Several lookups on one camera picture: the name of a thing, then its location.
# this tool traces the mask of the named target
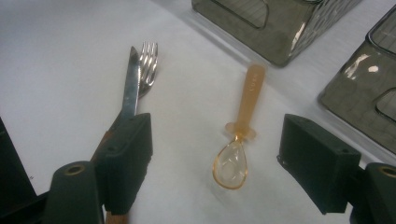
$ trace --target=white table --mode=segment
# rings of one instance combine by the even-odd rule
[[[247,66],[265,60],[191,9],[188,0],[0,1],[0,116],[37,194],[53,172],[88,161],[118,115],[129,50],[159,43],[153,89],[154,155],[132,223],[348,223],[323,216],[276,161],[285,113],[320,124],[367,162],[393,154],[323,110],[318,94],[395,4],[363,0],[285,68],[268,67],[245,144],[240,190],[217,186],[211,164],[232,139]]]

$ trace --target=translucent gray container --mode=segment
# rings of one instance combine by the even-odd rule
[[[396,6],[367,34],[319,101],[396,154]]]
[[[361,0],[192,0],[192,8],[285,66]]]

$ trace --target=metal fork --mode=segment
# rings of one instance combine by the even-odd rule
[[[157,72],[158,44],[144,42],[139,58],[139,98],[146,95],[154,84]]]

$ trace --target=baby spoon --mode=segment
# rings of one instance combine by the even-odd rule
[[[247,70],[238,119],[228,123],[225,129],[234,134],[234,140],[215,158],[212,167],[216,182],[226,189],[239,189],[248,175],[247,159],[242,147],[244,139],[253,139],[256,132],[249,127],[254,107],[264,82],[265,68],[253,64]]]

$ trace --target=white surface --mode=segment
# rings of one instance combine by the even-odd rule
[[[0,116],[43,193],[56,169],[91,158],[119,113],[130,47],[157,41],[159,75],[138,105],[151,113],[154,155],[132,223],[348,223],[349,211],[323,216],[277,163],[283,117],[312,119],[363,163],[396,163],[316,100],[394,4],[363,0],[286,68],[269,66],[237,191],[215,184],[211,164],[232,139],[224,125],[236,118],[248,64],[264,60],[188,0],[0,1]]]

